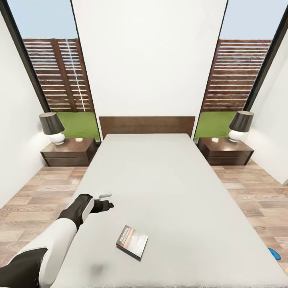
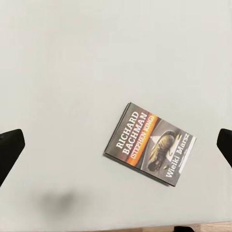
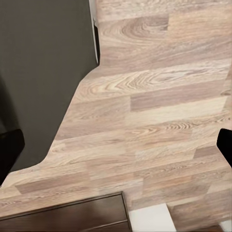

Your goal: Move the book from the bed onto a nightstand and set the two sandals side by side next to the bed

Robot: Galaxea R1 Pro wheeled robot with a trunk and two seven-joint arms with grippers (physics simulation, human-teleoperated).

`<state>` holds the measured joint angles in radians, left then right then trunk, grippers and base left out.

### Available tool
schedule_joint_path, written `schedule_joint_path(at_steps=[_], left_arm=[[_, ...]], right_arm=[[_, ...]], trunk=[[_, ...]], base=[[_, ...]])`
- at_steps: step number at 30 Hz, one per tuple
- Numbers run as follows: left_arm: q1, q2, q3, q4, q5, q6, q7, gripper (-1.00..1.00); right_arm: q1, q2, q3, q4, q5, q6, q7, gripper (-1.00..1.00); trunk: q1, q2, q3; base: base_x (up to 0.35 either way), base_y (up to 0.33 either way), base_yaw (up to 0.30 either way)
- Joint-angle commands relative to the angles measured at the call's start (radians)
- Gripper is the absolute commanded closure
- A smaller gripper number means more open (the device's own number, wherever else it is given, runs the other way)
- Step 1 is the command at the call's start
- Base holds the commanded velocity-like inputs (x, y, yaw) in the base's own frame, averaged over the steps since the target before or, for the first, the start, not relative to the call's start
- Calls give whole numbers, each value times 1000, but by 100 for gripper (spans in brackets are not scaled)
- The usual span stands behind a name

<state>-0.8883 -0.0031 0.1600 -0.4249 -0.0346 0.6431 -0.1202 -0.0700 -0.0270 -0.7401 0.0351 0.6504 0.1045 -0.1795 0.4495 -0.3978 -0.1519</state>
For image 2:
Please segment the hardback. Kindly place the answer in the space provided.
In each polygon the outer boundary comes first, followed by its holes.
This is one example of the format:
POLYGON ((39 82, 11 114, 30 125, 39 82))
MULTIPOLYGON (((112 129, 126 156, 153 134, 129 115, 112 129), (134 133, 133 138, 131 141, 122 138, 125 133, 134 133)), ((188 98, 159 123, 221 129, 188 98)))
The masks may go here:
POLYGON ((130 102, 104 153, 175 187, 196 139, 130 102))

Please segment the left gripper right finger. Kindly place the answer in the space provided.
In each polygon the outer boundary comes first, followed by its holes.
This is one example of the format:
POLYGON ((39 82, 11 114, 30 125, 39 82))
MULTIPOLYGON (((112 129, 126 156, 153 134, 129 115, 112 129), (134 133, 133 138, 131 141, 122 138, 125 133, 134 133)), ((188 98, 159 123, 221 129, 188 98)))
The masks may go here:
POLYGON ((232 130, 222 128, 217 138, 217 147, 232 166, 232 130))

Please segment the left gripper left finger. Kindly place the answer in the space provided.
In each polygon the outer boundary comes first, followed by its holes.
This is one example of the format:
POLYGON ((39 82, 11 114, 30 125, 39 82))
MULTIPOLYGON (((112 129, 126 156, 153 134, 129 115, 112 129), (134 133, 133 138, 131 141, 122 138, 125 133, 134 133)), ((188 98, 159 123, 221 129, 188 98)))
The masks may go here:
POLYGON ((21 129, 0 133, 0 187, 25 147, 21 129))

